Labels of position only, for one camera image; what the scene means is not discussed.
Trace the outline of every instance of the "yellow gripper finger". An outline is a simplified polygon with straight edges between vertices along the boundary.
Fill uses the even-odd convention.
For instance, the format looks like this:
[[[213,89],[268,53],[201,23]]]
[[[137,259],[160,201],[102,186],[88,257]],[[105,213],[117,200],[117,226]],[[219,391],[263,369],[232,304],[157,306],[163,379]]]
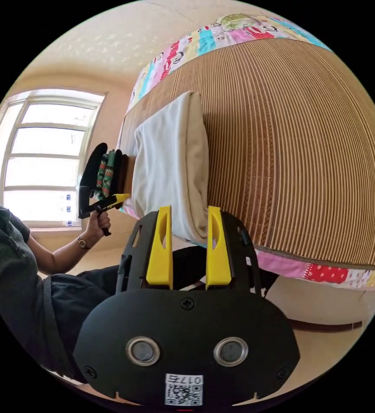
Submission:
[[[208,208],[208,251],[206,289],[229,285],[232,280],[220,208]]]
[[[170,290],[173,289],[170,206],[162,207],[158,212],[146,280],[150,285],[168,286]]]

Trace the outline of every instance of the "label sticker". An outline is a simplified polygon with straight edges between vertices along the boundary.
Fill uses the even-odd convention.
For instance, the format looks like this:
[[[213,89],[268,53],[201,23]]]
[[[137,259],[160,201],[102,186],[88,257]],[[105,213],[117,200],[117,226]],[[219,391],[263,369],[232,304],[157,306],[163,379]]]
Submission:
[[[201,406],[203,404],[203,376],[166,374],[167,406]]]

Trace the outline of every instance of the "wristwatch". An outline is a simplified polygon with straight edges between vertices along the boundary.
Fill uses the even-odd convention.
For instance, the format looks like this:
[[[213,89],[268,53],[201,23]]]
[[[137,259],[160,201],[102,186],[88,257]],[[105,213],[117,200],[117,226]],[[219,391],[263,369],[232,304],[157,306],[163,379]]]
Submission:
[[[78,237],[78,246],[84,250],[90,250],[91,248],[87,247],[87,243],[81,238]]]

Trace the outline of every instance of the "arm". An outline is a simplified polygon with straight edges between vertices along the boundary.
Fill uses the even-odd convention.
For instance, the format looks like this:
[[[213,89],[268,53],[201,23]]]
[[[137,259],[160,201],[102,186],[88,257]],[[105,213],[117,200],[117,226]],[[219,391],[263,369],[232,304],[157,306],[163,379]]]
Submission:
[[[102,228],[108,229],[110,226],[110,218],[107,212],[103,212],[99,216],[97,212],[93,212],[87,229],[81,235],[81,239],[87,243],[89,248],[92,248],[104,236]],[[45,249],[32,237],[29,237],[27,245],[37,260],[38,269],[46,275],[69,272],[88,252],[88,250],[79,247],[78,239],[53,253]]]

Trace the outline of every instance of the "striped bamboo mat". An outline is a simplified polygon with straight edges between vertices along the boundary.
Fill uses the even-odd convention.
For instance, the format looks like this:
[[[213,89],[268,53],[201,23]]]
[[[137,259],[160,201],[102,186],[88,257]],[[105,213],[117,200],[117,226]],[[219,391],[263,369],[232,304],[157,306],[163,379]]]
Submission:
[[[375,267],[375,106],[334,53],[266,39],[200,56],[128,112],[123,153],[135,154],[137,126],[189,90],[202,95],[210,205],[239,217],[260,250]]]

